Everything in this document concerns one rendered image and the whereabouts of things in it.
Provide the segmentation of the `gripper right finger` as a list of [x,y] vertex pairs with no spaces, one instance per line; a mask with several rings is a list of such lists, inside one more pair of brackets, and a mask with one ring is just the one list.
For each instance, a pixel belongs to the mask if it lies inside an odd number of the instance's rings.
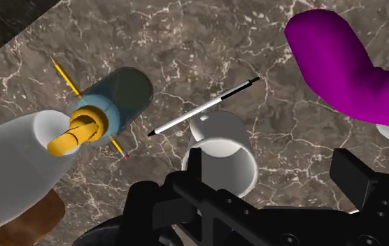
[[330,178],[359,211],[350,246],[389,246],[389,174],[373,171],[345,148],[333,151]]

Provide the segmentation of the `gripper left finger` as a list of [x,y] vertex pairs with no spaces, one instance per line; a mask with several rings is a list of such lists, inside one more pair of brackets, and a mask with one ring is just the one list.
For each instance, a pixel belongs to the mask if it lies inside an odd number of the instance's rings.
[[283,235],[267,226],[271,211],[204,184],[197,177],[198,149],[191,150],[189,163],[191,169],[168,174],[163,185],[142,181],[130,187],[118,246],[161,246],[163,230],[174,224],[198,246],[283,246]]

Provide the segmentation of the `white cup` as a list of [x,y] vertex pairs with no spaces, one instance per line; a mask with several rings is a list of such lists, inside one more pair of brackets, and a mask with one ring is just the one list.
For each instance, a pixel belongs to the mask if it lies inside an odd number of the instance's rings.
[[216,110],[190,120],[188,149],[200,148],[201,181],[243,198],[258,178],[258,164],[243,121],[235,114]]

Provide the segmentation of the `white and black pen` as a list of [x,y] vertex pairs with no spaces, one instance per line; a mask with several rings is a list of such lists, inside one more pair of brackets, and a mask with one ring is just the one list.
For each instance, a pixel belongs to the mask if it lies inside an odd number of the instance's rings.
[[163,131],[166,131],[167,129],[191,118],[192,116],[202,112],[203,110],[206,110],[207,108],[210,108],[211,106],[214,106],[214,105],[220,103],[221,101],[231,97],[232,95],[240,92],[241,90],[244,90],[245,88],[250,87],[254,82],[256,82],[258,80],[260,80],[260,77],[255,77],[253,79],[245,81],[244,83],[220,94],[219,96],[207,101],[206,103],[178,116],[177,118],[167,122],[166,124],[163,124],[159,127],[156,127],[150,133],[148,133],[148,136],[154,136],[158,133],[162,133]]

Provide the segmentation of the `blue bottle with yellow cap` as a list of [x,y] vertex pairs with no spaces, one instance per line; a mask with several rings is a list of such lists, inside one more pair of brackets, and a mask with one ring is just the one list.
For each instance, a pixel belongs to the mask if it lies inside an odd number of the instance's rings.
[[88,87],[67,106],[69,128],[48,143],[59,157],[83,143],[105,144],[151,103],[153,85],[137,68],[122,67]]

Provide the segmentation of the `purple curved vase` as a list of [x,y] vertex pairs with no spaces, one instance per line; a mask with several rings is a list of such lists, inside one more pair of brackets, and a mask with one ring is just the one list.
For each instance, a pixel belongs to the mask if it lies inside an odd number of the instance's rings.
[[305,83],[335,110],[389,126],[389,71],[374,66],[364,45],[334,11],[292,17],[285,37]]

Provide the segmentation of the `brown rounded object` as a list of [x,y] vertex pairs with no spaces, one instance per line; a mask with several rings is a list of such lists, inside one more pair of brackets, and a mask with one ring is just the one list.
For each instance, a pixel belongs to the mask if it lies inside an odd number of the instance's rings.
[[65,206],[52,188],[38,203],[0,226],[0,246],[34,246],[61,221]]

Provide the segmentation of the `yellow pencil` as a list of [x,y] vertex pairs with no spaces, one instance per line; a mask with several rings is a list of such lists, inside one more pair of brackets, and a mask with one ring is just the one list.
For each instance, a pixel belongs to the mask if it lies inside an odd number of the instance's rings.
[[120,120],[118,110],[113,102],[103,96],[85,95],[80,92],[61,64],[54,57],[50,59],[58,73],[77,96],[77,102],[70,116],[69,128],[48,143],[49,152],[55,156],[61,156],[83,143],[108,139],[121,155],[128,159],[129,155],[115,139],[115,134],[120,129]]

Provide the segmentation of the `large white vase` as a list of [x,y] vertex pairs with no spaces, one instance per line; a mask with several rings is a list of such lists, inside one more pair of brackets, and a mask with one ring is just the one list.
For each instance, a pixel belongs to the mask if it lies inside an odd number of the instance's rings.
[[0,226],[38,203],[67,172],[76,151],[55,157],[47,145],[68,126],[69,117],[56,110],[0,124]]

